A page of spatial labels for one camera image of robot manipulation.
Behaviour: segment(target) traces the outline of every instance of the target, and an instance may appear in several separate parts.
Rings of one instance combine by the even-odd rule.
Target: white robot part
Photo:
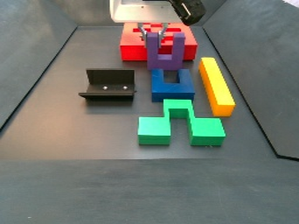
[[[167,1],[109,0],[109,14],[116,23],[180,23]]]

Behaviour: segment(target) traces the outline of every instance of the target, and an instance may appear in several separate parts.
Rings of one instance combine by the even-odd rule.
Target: gray wall
[[[0,0],[0,129],[76,24],[46,0]]]
[[[69,15],[73,21],[83,26],[121,25],[115,24],[109,16],[108,0],[52,0]],[[227,0],[201,0],[207,14],[196,25],[203,25],[212,13]]]
[[[228,0],[204,30],[277,155],[299,158],[299,10]]]

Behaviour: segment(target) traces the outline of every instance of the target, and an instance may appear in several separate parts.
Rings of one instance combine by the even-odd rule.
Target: blue block
[[[195,90],[189,69],[177,70],[179,83],[164,83],[164,70],[152,70],[152,102],[163,102],[164,99],[192,100]]]

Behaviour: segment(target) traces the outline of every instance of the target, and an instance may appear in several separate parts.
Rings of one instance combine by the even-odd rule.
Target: red block
[[[148,32],[159,32],[163,29],[163,25],[144,24],[144,29]],[[184,24],[168,24],[159,53],[172,53],[175,32],[184,32],[185,36],[183,59],[193,60],[196,56],[197,42],[192,36],[191,27],[185,26]],[[120,39],[121,60],[147,60],[145,43],[140,35],[141,32],[137,29],[136,23],[124,23],[124,30]]]

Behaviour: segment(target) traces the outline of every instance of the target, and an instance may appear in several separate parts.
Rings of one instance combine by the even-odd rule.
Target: gray floor
[[[2,161],[4,224],[296,224],[299,164],[268,159]]]
[[[140,146],[137,117],[161,116],[163,104],[151,102],[151,74],[145,62],[119,57],[121,27],[81,27],[76,30],[38,85],[6,124],[0,138],[0,159],[144,159],[144,158],[273,158],[273,153],[249,114],[220,57],[200,27],[200,44],[191,69],[197,117],[211,117],[197,65],[215,57],[236,100],[232,117],[223,119],[227,138],[221,147],[191,147],[184,120],[172,120],[169,146]],[[135,69],[136,93],[129,102],[85,102],[79,92],[88,88],[87,68]]]

